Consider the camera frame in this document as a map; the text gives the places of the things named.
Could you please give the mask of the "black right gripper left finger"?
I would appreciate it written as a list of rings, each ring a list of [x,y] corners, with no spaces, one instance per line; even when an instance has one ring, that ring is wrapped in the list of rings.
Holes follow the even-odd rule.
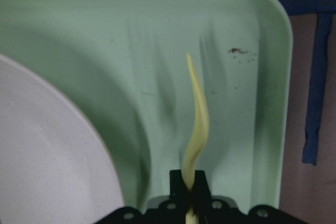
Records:
[[[188,190],[185,186],[182,172],[174,169],[169,172],[170,177],[170,199],[175,202],[187,202]]]

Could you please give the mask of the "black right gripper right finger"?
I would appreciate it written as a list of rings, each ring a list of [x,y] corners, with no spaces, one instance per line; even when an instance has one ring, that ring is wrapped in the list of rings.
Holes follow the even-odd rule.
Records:
[[[211,191],[205,172],[203,170],[196,170],[193,186],[193,200],[195,202],[210,202],[211,198]]]

